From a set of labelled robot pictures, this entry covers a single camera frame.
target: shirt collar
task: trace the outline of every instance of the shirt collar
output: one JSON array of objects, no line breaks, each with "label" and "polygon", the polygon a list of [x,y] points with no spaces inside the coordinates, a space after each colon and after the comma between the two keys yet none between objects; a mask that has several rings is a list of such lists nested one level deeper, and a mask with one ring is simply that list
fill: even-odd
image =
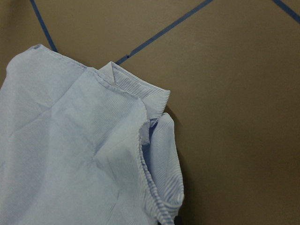
[{"label": "shirt collar", "polygon": [[111,61],[98,71],[112,86],[139,97],[145,104],[150,126],[156,123],[157,118],[164,112],[170,96],[169,90],[145,82]]}]

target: brown floor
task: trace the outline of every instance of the brown floor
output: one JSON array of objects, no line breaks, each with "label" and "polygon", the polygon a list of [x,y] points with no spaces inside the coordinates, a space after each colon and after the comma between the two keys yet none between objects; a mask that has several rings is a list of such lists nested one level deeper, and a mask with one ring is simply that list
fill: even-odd
[{"label": "brown floor", "polygon": [[[100,68],[200,2],[37,6],[61,54]],[[300,14],[300,1],[283,2]],[[0,6],[2,83],[12,57],[49,45],[29,1]],[[299,23],[271,0],[214,0],[121,66],[171,90],[183,224],[300,224]]]}]

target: fabric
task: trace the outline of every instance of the fabric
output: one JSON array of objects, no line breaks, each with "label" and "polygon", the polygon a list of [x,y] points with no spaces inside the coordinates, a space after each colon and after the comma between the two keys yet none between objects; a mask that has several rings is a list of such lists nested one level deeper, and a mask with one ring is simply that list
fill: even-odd
[{"label": "fabric", "polygon": [[0,90],[0,225],[163,225],[183,201],[170,92],[43,45]]}]

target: wrinkled fabric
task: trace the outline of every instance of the wrinkled fabric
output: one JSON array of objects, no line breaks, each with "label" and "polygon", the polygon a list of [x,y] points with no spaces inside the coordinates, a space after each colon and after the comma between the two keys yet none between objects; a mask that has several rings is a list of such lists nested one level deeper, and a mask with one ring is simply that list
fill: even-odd
[{"label": "wrinkled fabric", "polygon": [[0,225],[173,224],[183,201],[170,92],[43,45],[0,90]]}]

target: blue painter's tape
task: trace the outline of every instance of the blue painter's tape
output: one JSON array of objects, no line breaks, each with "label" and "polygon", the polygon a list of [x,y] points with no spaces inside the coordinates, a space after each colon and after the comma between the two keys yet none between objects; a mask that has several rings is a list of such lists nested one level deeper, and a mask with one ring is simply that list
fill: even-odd
[{"label": "blue painter's tape", "polygon": [[182,17],[180,17],[178,20],[176,20],[175,22],[171,23],[169,26],[167,26],[166,28],[162,29],[159,33],[157,33],[156,35],[154,35],[153,37],[149,38],[147,41],[145,41],[144,43],[142,43],[140,46],[138,46],[137,48],[135,48],[134,50],[132,50],[132,52],[129,55],[126,55],[124,57],[122,57],[121,59],[119,59],[118,61],[116,61],[116,64],[121,64],[124,61],[126,61],[127,59],[129,59],[131,56],[137,54],[139,51],[141,51],[143,48],[145,48],[146,46],[150,45],[153,41],[157,40],[159,37],[163,36],[165,33],[167,33],[168,31],[170,31],[171,29],[173,29],[174,27],[176,27],[178,24],[180,24],[181,22],[183,22],[184,20],[188,19],[191,15],[195,14],[196,12],[198,12],[200,9],[204,8],[205,6],[207,6],[209,3],[211,3],[213,0],[205,0],[204,2],[202,2],[200,5],[196,6],[195,8],[193,8],[191,11],[185,13]]},{"label": "blue painter's tape", "polygon": [[42,16],[39,13],[39,10],[38,10],[38,7],[37,7],[35,1],[34,0],[30,0],[30,2],[32,4],[34,12],[36,13],[37,19],[38,19],[38,21],[39,21],[39,23],[40,23],[40,25],[41,25],[41,27],[43,29],[43,32],[45,33],[45,36],[46,36],[46,38],[48,40],[48,43],[49,43],[50,47],[52,48],[53,51],[58,52],[57,49],[56,49],[56,47],[55,47],[54,42],[52,41],[52,38],[51,38],[49,32],[47,30],[47,27],[46,27],[46,25],[45,25],[45,23],[44,23],[44,21],[42,19]]},{"label": "blue painter's tape", "polygon": [[278,5],[283,11],[285,11],[291,18],[300,23],[300,15],[295,13],[291,8],[289,8],[283,1],[281,0],[273,0],[276,5]]}]

